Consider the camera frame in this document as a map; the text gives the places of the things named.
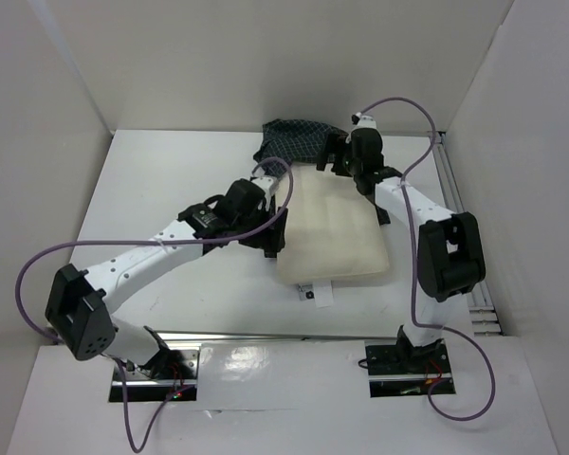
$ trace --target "dark cloth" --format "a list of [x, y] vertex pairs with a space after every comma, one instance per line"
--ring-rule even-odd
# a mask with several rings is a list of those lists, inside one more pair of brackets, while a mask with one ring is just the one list
[[[289, 165], [293, 162], [313, 164], [316, 157], [324, 147], [327, 136], [338, 133], [347, 136], [347, 133], [335, 126], [310, 120], [272, 120], [263, 126], [264, 140], [259, 151], [253, 159], [260, 162], [263, 159], [278, 156]], [[285, 172], [283, 165], [269, 163], [263, 166], [267, 175], [280, 178]], [[379, 225], [390, 224], [390, 216], [384, 209], [376, 207]]]

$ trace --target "white cushion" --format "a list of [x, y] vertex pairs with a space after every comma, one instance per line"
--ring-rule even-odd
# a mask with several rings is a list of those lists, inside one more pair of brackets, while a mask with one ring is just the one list
[[[295, 189], [284, 230], [286, 246], [278, 254], [280, 280], [305, 284], [317, 280], [354, 280], [385, 273], [388, 252], [376, 208], [357, 190], [352, 178], [314, 165], [293, 166]], [[285, 175], [276, 193], [286, 197]]]

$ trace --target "black mounting bracket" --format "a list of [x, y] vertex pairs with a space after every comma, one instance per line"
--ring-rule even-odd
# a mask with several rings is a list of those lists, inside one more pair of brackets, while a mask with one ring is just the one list
[[116, 337], [101, 291], [93, 289], [84, 275], [72, 264], [60, 268], [45, 310], [46, 319], [76, 360], [99, 355]]
[[[215, 195], [204, 203], [195, 204], [179, 213], [177, 220], [185, 221], [201, 239], [215, 239], [249, 232], [267, 222], [276, 213], [276, 198], [265, 210], [266, 194], [252, 181], [236, 180], [226, 195]], [[262, 249], [267, 258], [275, 258], [285, 247], [285, 225], [288, 210], [269, 228], [239, 241], [240, 245]], [[204, 245], [204, 254], [226, 244]]]
[[327, 162], [332, 160], [331, 172], [352, 177], [358, 192], [371, 199], [378, 183], [402, 176], [395, 168], [384, 166], [382, 148], [381, 135], [374, 128], [357, 128], [350, 133], [349, 142], [346, 136], [333, 133], [318, 155], [316, 169], [324, 171]]
[[[447, 245], [457, 246], [449, 252]], [[466, 294], [485, 279], [483, 247], [474, 215], [453, 214], [444, 221], [428, 221], [419, 227], [418, 279], [424, 292], [445, 301]]]

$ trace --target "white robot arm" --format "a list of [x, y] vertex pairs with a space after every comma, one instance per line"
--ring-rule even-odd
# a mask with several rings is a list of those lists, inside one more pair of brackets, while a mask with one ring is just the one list
[[[439, 206], [404, 182], [402, 173], [384, 165], [381, 134], [370, 116], [353, 116], [355, 128], [345, 138], [330, 135], [318, 159], [324, 171], [354, 178], [357, 190], [376, 206], [409, 228], [405, 185], [418, 239], [418, 289], [416, 316], [421, 325], [443, 327], [451, 309], [473, 286], [485, 278], [485, 260], [476, 218], [468, 212], [454, 213]], [[437, 349], [442, 330], [418, 327], [410, 319], [398, 332], [397, 348], [406, 360], [425, 358]]]
[[[160, 373], [176, 363], [178, 352], [170, 351], [149, 327], [134, 326], [112, 314], [165, 273], [265, 223], [275, 212], [276, 186], [276, 179], [268, 176], [237, 180], [225, 196], [213, 196], [179, 213], [150, 239], [157, 245], [138, 246], [85, 270], [73, 264], [62, 267], [53, 281], [46, 318], [78, 360], [110, 355], [150, 375]], [[286, 212], [266, 230], [239, 242], [275, 257], [285, 246], [285, 222]], [[220, 243], [201, 245], [197, 239]]]

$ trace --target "white table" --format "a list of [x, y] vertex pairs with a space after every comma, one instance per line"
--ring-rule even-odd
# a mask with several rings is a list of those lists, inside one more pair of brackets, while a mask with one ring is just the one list
[[[182, 209], [248, 174], [260, 135], [125, 131], [116, 134], [81, 238], [147, 238]], [[404, 168], [427, 140], [385, 137], [389, 163]], [[442, 203], [434, 163], [412, 182]], [[317, 309], [278, 284], [257, 251], [229, 246], [148, 286], [119, 316], [161, 330], [394, 337], [409, 312], [408, 232], [384, 228], [392, 268], [381, 282], [336, 286], [335, 305]], [[117, 248], [77, 248], [73, 263], [103, 261]], [[211, 277], [220, 275], [221, 285]], [[469, 332], [468, 308], [454, 325]], [[514, 337], [482, 338], [498, 378], [491, 411], [468, 424], [436, 415], [425, 397], [370, 398], [362, 341], [203, 346], [196, 402], [162, 412], [146, 455], [350, 453], [554, 455], [523, 349]], [[488, 396], [481, 357], [448, 337], [456, 395], [438, 396], [459, 415]], [[9, 446], [9, 455], [130, 453], [121, 404], [107, 402], [113, 364], [77, 362], [64, 346], [41, 348]], [[140, 442], [156, 403], [131, 405]]]
[[[404, 169], [428, 147], [425, 137], [384, 139], [387, 164]], [[259, 133], [117, 131], [84, 218], [80, 239], [147, 239], [191, 204], [248, 177]], [[432, 157], [410, 181], [443, 204]], [[117, 312], [160, 331], [395, 337], [409, 315], [409, 232], [396, 220], [382, 228], [391, 268], [381, 280], [335, 282], [335, 305], [301, 301], [278, 282], [261, 251], [230, 245], [179, 267], [138, 292]], [[72, 263], [87, 267], [122, 251], [78, 247]], [[469, 332], [468, 308], [452, 325]]]

